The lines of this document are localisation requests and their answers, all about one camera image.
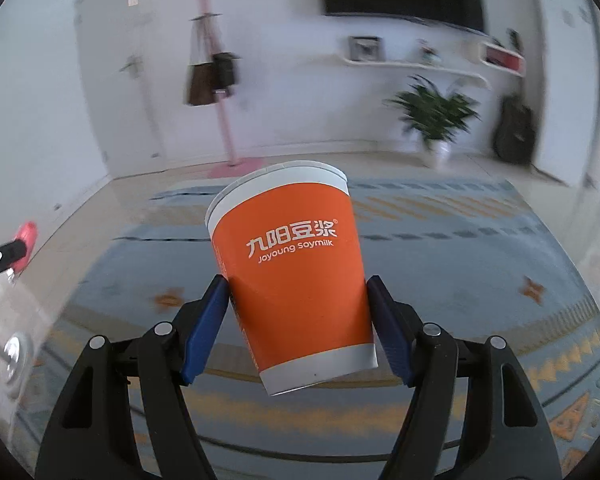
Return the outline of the brown hanging handbag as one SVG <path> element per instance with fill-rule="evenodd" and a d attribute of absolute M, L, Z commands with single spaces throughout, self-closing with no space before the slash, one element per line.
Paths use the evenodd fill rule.
<path fill-rule="evenodd" d="M 197 57 L 189 64 L 186 104 L 206 106 L 215 103 L 214 63 L 209 53 L 209 15 L 202 14 L 194 19 L 197 39 Z"/>

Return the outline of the white lower wall shelf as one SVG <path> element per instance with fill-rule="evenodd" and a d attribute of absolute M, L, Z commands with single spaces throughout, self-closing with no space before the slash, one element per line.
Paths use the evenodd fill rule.
<path fill-rule="evenodd" d="M 350 58 L 345 58 L 340 54 L 330 54 L 323 55 L 323 61 L 328 61 L 329 63 L 337 63 L 340 65 L 347 65 L 351 67 L 376 67 L 376 68 L 400 68 L 401 70 L 420 70 L 421 72 L 424 70 L 425 72 L 434 72 L 440 74 L 447 74 L 457 76 L 457 78 L 467 80 L 468 84 L 471 84 L 477 88 L 483 88 L 486 90 L 492 89 L 492 84 L 490 81 L 483 77 L 482 75 L 471 72 L 470 70 L 459 70 L 458 68 L 451 68 L 446 66 L 435 66 L 428 64 L 420 64 L 413 62 L 402 62 L 402 61 L 353 61 Z"/>

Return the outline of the pink sponge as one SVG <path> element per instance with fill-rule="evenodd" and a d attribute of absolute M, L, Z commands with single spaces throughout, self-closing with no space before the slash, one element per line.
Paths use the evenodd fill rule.
<path fill-rule="evenodd" d="M 15 240 L 19 240 L 24 245 L 24 248 L 26 248 L 26 250 L 24 251 L 24 256 L 12 265 L 12 270 L 15 273 L 21 273 L 28 265 L 37 238 L 38 226 L 35 222 L 28 221 L 22 226 L 20 226 L 20 229 L 16 234 Z"/>

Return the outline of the black hanging handbag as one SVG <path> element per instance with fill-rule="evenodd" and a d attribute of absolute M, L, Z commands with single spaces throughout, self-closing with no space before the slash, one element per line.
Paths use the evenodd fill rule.
<path fill-rule="evenodd" d="M 238 83 L 237 60 L 239 56 L 222 49 L 215 19 L 210 18 L 211 58 L 214 68 L 214 90 L 231 92 Z"/>

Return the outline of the orange paper soymilk cup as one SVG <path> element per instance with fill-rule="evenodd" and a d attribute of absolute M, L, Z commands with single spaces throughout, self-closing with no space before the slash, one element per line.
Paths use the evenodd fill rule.
<path fill-rule="evenodd" d="M 268 394 L 377 367 L 341 170 L 297 160 L 247 174 L 215 196 L 206 227 Z"/>

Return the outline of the pink coat stand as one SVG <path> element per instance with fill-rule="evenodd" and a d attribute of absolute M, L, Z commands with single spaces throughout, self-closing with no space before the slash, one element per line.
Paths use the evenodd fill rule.
<path fill-rule="evenodd" d="M 235 146 L 225 101 L 233 95 L 237 84 L 238 56 L 225 51 L 214 20 L 211 0 L 197 0 L 198 15 L 192 19 L 202 60 L 189 66 L 185 92 L 188 106 L 212 104 L 218 116 L 226 161 L 218 162 L 208 173 L 211 179 L 237 178 L 262 167 L 257 158 L 240 158 Z"/>

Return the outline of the green potted plant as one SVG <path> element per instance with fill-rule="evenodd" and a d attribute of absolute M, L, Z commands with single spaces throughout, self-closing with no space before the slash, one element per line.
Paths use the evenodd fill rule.
<path fill-rule="evenodd" d="M 456 137 L 470 133 L 471 123 L 481 119 L 475 99 L 454 86 L 441 91 L 419 75 L 412 77 L 407 90 L 396 92 L 384 104 L 400 112 L 404 134 L 418 133 L 422 163 L 435 170 L 450 159 Z"/>

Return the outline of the white door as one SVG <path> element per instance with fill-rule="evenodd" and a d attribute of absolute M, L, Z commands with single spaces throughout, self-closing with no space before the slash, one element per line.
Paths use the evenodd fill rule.
<path fill-rule="evenodd" d="M 114 179 L 164 169 L 140 55 L 138 0 L 79 0 L 76 41 L 92 129 Z"/>

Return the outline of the patterned blue area rug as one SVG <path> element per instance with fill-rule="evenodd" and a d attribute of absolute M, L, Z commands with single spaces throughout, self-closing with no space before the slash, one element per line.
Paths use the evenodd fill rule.
<path fill-rule="evenodd" d="M 204 213 L 218 189 L 156 194 L 79 281 L 20 398 L 12 452 L 28 469 L 87 339 L 140 336 L 202 295 L 218 267 Z M 365 271 L 458 338 L 502 336 L 542 405 L 563 472 L 600 436 L 600 196 L 457 178 L 350 185 Z M 410 389 L 373 370 L 272 398 L 236 318 L 183 393 L 222 479 L 373 479 Z"/>

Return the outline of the black acoustic guitar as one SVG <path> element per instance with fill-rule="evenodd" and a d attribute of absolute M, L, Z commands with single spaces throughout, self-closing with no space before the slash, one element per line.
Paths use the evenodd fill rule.
<path fill-rule="evenodd" d="M 507 29 L 510 49 L 524 56 L 521 36 Z M 533 113 L 524 100 L 524 76 L 517 77 L 517 89 L 501 98 L 501 114 L 492 134 L 492 150 L 503 162 L 528 166 L 535 144 Z"/>

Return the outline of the red white cube shelf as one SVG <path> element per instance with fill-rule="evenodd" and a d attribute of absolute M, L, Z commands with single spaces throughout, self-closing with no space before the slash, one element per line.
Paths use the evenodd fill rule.
<path fill-rule="evenodd" d="M 526 74 L 526 60 L 513 50 L 505 49 L 497 44 L 481 41 L 478 43 L 479 61 L 496 70 L 522 78 Z"/>

